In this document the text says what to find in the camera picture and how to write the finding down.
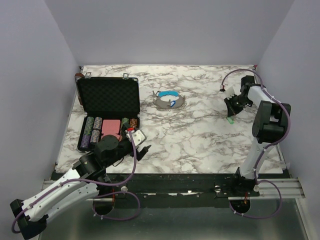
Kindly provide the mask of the green key tag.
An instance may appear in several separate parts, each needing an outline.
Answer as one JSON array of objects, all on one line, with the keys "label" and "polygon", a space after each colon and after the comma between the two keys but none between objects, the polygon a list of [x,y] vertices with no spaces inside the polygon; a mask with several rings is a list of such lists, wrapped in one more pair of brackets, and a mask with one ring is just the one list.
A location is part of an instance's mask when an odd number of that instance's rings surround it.
[{"label": "green key tag", "polygon": [[226,119],[231,125],[234,124],[234,120],[232,117],[227,117]]}]

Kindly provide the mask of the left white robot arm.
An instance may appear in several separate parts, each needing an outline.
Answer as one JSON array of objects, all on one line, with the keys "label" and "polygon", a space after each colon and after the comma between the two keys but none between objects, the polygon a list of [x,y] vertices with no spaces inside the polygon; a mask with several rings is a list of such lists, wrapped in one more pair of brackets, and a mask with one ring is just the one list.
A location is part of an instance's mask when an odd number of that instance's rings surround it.
[{"label": "left white robot arm", "polygon": [[[148,146],[137,150],[145,140],[142,131],[132,128],[121,141],[114,135],[104,136],[93,151],[80,157],[49,187],[33,197],[15,199],[10,203],[14,215],[11,231],[22,234],[25,240],[32,239],[46,229],[50,219],[71,205],[90,198],[114,195],[113,189],[125,185],[133,177],[138,161],[148,152]],[[133,156],[132,172],[120,182],[111,182],[106,169],[127,155]]]}]

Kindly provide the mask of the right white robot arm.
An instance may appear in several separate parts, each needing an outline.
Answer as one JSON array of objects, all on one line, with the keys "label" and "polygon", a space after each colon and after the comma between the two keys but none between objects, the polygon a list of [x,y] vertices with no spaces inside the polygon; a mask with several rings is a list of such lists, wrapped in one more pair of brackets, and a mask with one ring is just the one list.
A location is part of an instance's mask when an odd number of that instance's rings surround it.
[{"label": "right white robot arm", "polygon": [[259,171],[270,150],[282,142],[291,127],[291,105],[271,96],[264,85],[255,82],[255,77],[241,78],[240,94],[232,87],[224,91],[227,118],[239,114],[246,107],[257,107],[252,124],[253,141],[245,161],[236,170],[230,183],[230,191],[241,196],[257,185]]}]

